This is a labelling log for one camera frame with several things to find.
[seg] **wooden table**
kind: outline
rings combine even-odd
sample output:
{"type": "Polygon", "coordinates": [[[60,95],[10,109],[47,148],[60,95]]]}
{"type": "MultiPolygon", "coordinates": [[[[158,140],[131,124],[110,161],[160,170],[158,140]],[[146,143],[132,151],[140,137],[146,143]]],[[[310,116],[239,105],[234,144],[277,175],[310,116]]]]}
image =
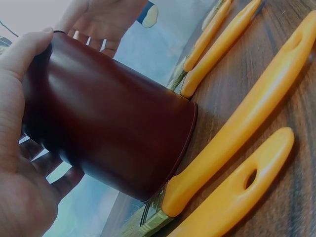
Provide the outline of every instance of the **wooden table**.
{"type": "MultiPolygon", "coordinates": [[[[249,2],[235,0],[222,30],[249,2]]],[[[185,168],[223,126],[282,45],[313,9],[316,9],[316,0],[267,0],[263,4],[244,34],[196,91],[193,100],[199,105],[197,127],[178,171],[185,168]]],[[[201,34],[201,24],[188,41],[180,61],[201,34]]],[[[183,213],[155,237],[167,236],[263,141],[283,126],[291,127],[296,137],[288,162],[260,202],[227,236],[316,235],[315,55],[316,43],[295,84],[271,116],[230,162],[194,196],[183,213]]],[[[141,203],[135,203],[129,197],[119,195],[103,236],[111,236],[126,221],[132,214],[131,207],[140,207],[141,203]]]]}

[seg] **handle hole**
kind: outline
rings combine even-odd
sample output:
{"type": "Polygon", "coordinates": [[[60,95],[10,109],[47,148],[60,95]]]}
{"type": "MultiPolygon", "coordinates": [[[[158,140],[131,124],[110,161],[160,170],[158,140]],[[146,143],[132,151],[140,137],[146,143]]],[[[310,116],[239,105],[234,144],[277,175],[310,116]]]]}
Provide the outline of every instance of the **handle hole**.
{"type": "Polygon", "coordinates": [[[285,51],[292,51],[294,50],[302,41],[303,39],[303,34],[302,32],[298,32],[289,39],[288,43],[284,45],[285,51]]]}
{"type": "Polygon", "coordinates": [[[248,178],[245,180],[245,183],[244,183],[244,188],[245,190],[248,189],[252,183],[255,181],[256,179],[256,176],[257,176],[257,170],[253,170],[251,172],[251,174],[248,176],[248,178]]]}

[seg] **maroon mug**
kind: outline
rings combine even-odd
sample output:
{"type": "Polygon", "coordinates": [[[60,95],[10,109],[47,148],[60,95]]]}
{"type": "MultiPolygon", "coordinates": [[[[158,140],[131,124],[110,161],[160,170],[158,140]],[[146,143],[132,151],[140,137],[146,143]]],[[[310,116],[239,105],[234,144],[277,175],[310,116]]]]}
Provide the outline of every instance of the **maroon mug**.
{"type": "Polygon", "coordinates": [[[55,32],[23,80],[23,131],[53,155],[140,201],[174,174],[197,105],[55,32]]]}

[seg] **fingernail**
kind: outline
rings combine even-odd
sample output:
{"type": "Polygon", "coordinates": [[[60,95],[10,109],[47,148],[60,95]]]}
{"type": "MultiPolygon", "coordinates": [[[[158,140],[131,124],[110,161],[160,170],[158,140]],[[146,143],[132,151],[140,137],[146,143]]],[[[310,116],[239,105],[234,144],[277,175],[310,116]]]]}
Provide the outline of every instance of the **fingernail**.
{"type": "Polygon", "coordinates": [[[52,32],[52,30],[53,30],[53,28],[51,28],[51,27],[49,26],[49,27],[46,27],[43,31],[50,33],[50,32],[52,32]]]}

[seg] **orange plastic handle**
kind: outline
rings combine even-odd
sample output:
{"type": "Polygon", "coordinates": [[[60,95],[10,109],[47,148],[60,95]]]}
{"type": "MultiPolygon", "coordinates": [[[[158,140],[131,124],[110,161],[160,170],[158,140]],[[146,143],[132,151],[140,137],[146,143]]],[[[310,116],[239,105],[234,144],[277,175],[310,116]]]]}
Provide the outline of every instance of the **orange plastic handle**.
{"type": "Polygon", "coordinates": [[[182,96],[190,98],[194,94],[206,74],[249,24],[260,3],[260,0],[253,0],[231,21],[199,63],[187,74],[181,89],[182,96]]]}
{"type": "Polygon", "coordinates": [[[316,39],[311,12],[281,48],[232,116],[188,167],[172,177],[162,210],[179,215],[193,195],[239,150],[289,90],[316,39]]]}
{"type": "Polygon", "coordinates": [[[293,143],[294,134],[290,128],[276,131],[168,237],[224,235],[265,193],[284,165],[293,143]],[[255,179],[248,187],[253,173],[255,179]]]}
{"type": "Polygon", "coordinates": [[[227,16],[227,12],[230,9],[231,3],[232,0],[226,0],[223,3],[223,5],[219,8],[218,12],[215,14],[214,18],[208,24],[202,35],[196,41],[192,53],[188,56],[184,63],[184,71],[189,72],[194,68],[199,57],[202,55],[203,51],[205,50],[209,42],[212,40],[218,28],[221,26],[225,17],[227,16]]]}

